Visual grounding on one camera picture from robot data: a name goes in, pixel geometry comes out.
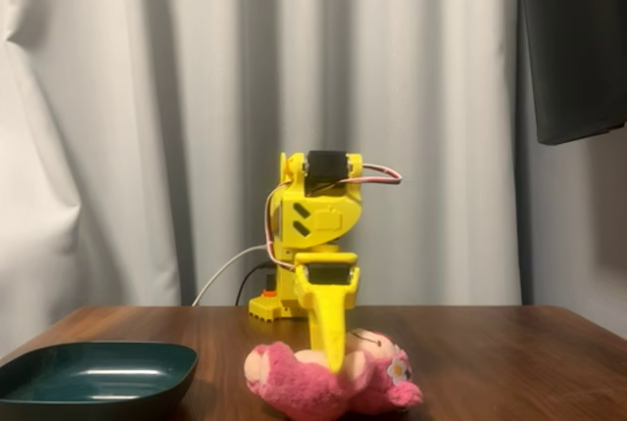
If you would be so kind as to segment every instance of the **wire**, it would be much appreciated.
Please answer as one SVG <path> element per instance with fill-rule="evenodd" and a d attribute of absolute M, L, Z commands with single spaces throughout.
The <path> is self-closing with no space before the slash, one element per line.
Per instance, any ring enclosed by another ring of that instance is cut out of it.
<path fill-rule="evenodd" d="M 403 176 L 392 168 L 388 168 L 387 166 L 381 166 L 379 164 L 363 164 L 364 169 L 372 169 L 374 171 L 379 171 L 380 173 L 386 174 L 385 176 L 358 176 L 357 178 L 345 178 L 340 179 L 331 184 L 327 184 L 325 186 L 321 186 L 319 188 L 313 189 L 313 193 L 320 193 L 322 191 L 326 191 L 327 189 L 331 189 L 338 184 L 401 184 L 403 181 Z"/>
<path fill-rule="evenodd" d="M 253 269 L 248 271 L 242 280 L 242 283 L 239 285 L 239 291 L 237 291 L 237 298 L 235 299 L 235 306 L 239 305 L 239 298 L 242 297 L 242 291 L 244 290 L 244 284 L 248 281 L 248 278 L 251 277 L 255 271 L 259 271 L 260 269 L 274 269 L 274 264 L 270 261 L 262 262 L 261 264 L 256 265 Z"/>
<path fill-rule="evenodd" d="M 289 262 L 280 261 L 274 256 L 274 250 L 272 249 L 272 233 L 270 232 L 270 201 L 274 193 L 280 191 L 284 187 L 286 187 L 290 183 L 279 184 L 276 188 L 272 190 L 270 194 L 267 195 L 267 199 L 265 199 L 265 247 L 267 249 L 267 254 L 270 257 L 270 260 L 274 264 L 278 264 L 279 266 L 283 266 L 286 269 L 294 269 L 294 264 L 290 264 Z"/>
<path fill-rule="evenodd" d="M 198 294 L 198 297 L 196 298 L 196 300 L 194 301 L 192 306 L 197 306 L 198 305 L 198 303 L 200 302 L 200 299 L 202 299 L 203 296 L 205 295 L 205 293 L 207 292 L 207 289 L 209 289 L 209 287 L 214 283 L 214 281 L 233 262 L 235 262 L 237 259 L 241 258 L 242 256 L 244 256 L 244 255 L 246 255 L 246 254 L 248 254 L 250 252 L 255 252 L 257 250 L 265 250 L 265 249 L 266 249 L 266 245 L 257 245 L 256 247 L 247 248 L 246 250 L 244 250 L 243 252 L 238 253 L 237 255 L 232 257 L 229 261 L 227 261 L 225 264 L 223 264 L 222 267 L 216 272 L 216 274 L 214 274 L 212 276 L 212 278 L 209 281 L 207 281 L 207 284 L 205 284 L 205 287 L 203 287 L 203 290 L 200 291 L 200 294 Z"/>

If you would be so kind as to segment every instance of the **stuffed animal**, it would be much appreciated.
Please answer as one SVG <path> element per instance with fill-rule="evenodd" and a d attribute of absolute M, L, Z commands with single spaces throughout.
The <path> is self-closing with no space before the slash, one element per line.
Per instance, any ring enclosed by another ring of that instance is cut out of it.
<path fill-rule="evenodd" d="M 346 336 L 340 374 L 331 374 L 321 351 L 292 350 L 283 343 L 257 346 L 246 358 L 249 389 L 295 421 L 332 421 L 346 411 L 377 414 L 422 401 L 409 381 L 408 356 L 378 333 Z"/>
<path fill-rule="evenodd" d="M 281 342 L 257 346 L 244 362 L 248 388 L 295 421 L 332 421 L 370 379 L 366 354 L 347 354 L 341 374 L 329 372 L 320 351 L 292 350 Z"/>

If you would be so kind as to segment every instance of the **white cable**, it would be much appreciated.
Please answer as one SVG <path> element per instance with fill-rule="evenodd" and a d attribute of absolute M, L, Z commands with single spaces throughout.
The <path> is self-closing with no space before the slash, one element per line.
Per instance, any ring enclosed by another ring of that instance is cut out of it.
<path fill-rule="evenodd" d="M 246 255 L 247 253 L 250 252 L 255 252 L 257 250 L 265 250 L 265 244 L 263 245 L 257 245 L 256 247 L 251 247 L 251 248 L 247 248 L 246 250 L 244 250 L 243 252 L 238 253 L 237 255 L 235 255 L 234 257 L 232 257 L 229 261 L 227 261 L 217 272 L 216 274 L 214 274 L 212 276 L 212 278 L 207 281 L 207 284 L 205 284 L 205 287 L 203 287 L 203 290 L 200 291 L 200 294 L 198 294 L 198 297 L 196 298 L 196 300 L 194 301 L 194 303 L 192 304 L 192 306 L 197 306 L 198 303 L 200 302 L 200 299 L 203 298 L 203 296 L 205 295 L 205 293 L 207 292 L 207 289 L 209 289 L 209 286 L 211 286 L 214 281 L 217 279 L 218 276 L 220 276 L 222 274 L 222 272 L 228 267 L 230 266 L 233 262 L 235 262 L 237 259 L 241 258 L 242 256 Z"/>

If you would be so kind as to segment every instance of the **black cable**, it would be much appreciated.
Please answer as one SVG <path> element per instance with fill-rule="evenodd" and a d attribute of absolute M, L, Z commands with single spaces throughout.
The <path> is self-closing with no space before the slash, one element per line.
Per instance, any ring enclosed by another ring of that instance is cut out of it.
<path fill-rule="evenodd" d="M 237 298 L 235 299 L 235 306 L 239 305 L 239 298 L 242 297 L 242 291 L 244 290 L 244 284 L 248 281 L 248 278 L 253 275 L 255 271 L 259 271 L 260 269 L 274 269 L 276 264 L 273 264 L 272 261 L 262 262 L 261 264 L 257 264 L 253 269 L 248 271 L 248 273 L 244 276 L 244 280 L 239 286 L 239 291 L 237 291 Z"/>

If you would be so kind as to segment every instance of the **yellow base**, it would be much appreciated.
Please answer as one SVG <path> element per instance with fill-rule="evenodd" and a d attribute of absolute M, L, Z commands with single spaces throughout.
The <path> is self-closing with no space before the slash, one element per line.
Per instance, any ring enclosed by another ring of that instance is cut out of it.
<path fill-rule="evenodd" d="M 282 301 L 278 296 L 251 299 L 248 302 L 248 312 L 263 321 L 307 316 L 307 311 L 299 307 L 298 301 Z"/>

